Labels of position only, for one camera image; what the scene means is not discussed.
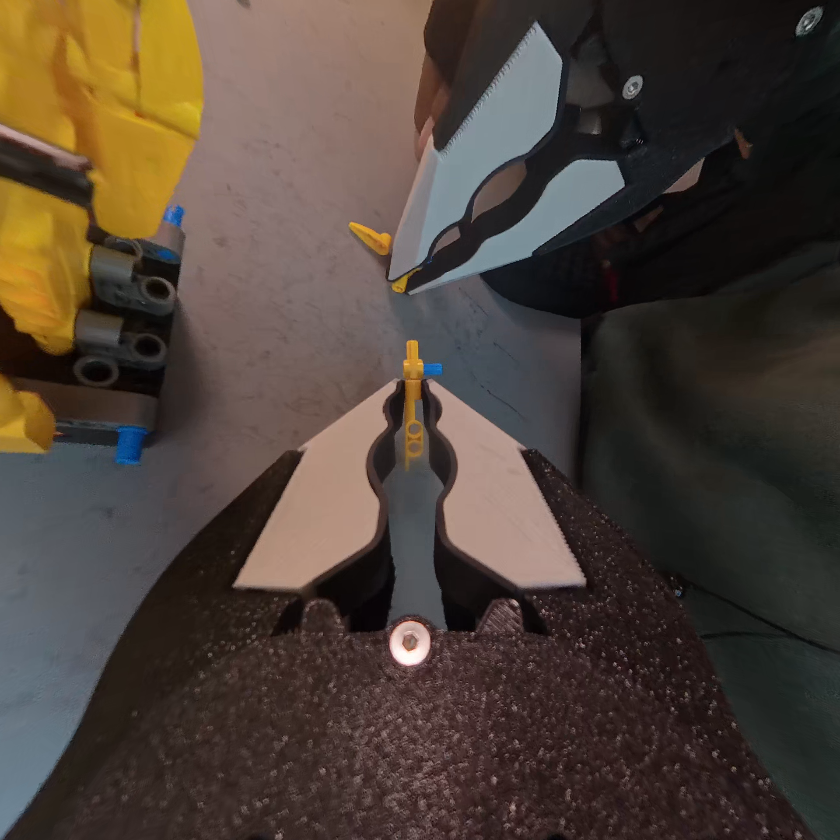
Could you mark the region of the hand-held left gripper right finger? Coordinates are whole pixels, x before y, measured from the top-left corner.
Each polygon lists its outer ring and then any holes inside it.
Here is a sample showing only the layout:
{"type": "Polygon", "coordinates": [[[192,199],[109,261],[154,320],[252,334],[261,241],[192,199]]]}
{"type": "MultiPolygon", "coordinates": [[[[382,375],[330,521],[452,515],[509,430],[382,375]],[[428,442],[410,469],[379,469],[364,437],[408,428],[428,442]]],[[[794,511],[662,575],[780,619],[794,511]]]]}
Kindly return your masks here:
{"type": "Polygon", "coordinates": [[[438,383],[423,384],[436,501],[434,572],[446,628],[474,632],[496,600],[546,632],[535,597],[582,591],[585,574],[539,487],[528,450],[438,383]]]}

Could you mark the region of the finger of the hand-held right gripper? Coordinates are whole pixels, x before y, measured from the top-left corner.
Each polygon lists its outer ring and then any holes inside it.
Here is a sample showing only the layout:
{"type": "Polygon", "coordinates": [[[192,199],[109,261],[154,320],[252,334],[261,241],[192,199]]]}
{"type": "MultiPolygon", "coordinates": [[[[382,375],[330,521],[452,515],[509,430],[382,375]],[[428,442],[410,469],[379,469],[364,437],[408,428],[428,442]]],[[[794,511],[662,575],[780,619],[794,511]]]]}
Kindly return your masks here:
{"type": "Polygon", "coordinates": [[[434,241],[469,214],[483,182],[523,158],[552,129],[563,60],[533,24],[442,150],[428,139],[392,247],[389,280],[432,253],[434,241]]]}
{"type": "Polygon", "coordinates": [[[456,248],[449,256],[433,257],[428,266],[406,281],[406,294],[443,286],[530,257],[583,216],[613,197],[625,185],[615,161],[578,160],[570,163],[544,188],[534,205],[516,222],[504,220],[497,234],[478,232],[478,245],[468,256],[456,248]]]}

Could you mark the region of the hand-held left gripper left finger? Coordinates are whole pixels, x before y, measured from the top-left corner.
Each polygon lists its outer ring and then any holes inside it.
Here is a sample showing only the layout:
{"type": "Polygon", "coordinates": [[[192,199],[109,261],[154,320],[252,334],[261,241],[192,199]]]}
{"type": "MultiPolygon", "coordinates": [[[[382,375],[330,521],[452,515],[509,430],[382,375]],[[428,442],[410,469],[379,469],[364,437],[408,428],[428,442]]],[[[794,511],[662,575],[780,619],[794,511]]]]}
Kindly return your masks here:
{"type": "Polygon", "coordinates": [[[352,632],[384,629],[395,582],[384,483],[402,425],[393,380],[300,446],[234,588],[323,599],[352,632]]]}

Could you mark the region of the yellow lego tooth piece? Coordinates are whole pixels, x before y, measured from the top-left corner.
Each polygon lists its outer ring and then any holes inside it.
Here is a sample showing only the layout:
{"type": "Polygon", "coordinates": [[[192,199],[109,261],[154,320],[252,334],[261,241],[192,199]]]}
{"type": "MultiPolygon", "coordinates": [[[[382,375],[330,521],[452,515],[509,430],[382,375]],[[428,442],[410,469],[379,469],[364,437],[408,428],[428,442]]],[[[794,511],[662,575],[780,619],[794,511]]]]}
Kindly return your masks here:
{"type": "Polygon", "coordinates": [[[390,255],[393,241],[390,234],[377,232],[371,227],[355,222],[349,222],[348,227],[351,234],[376,255],[383,257],[390,255]]]}
{"type": "Polygon", "coordinates": [[[404,466],[408,471],[424,454],[424,424],[417,416],[417,403],[422,400],[421,380],[404,380],[404,466]]]}

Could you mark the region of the yellow lego vehicle model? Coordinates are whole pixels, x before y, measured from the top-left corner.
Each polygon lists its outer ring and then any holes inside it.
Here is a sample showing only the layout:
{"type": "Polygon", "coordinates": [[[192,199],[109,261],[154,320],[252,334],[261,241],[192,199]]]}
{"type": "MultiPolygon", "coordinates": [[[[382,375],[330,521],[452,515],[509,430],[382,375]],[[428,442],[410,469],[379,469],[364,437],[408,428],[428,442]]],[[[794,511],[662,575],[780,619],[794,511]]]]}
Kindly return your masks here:
{"type": "Polygon", "coordinates": [[[1,2],[2,453],[154,434],[203,64],[184,1],[1,2]]]}

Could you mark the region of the person's right hand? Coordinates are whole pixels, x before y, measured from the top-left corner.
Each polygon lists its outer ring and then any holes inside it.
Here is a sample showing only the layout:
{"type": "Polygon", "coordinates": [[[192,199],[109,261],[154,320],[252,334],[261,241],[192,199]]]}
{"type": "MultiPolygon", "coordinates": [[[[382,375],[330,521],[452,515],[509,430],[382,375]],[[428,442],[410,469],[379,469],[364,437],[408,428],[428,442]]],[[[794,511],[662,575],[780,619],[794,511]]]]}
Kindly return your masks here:
{"type": "Polygon", "coordinates": [[[416,161],[423,157],[436,122],[448,105],[450,85],[435,60],[426,52],[417,83],[414,106],[414,153],[416,161]]]}

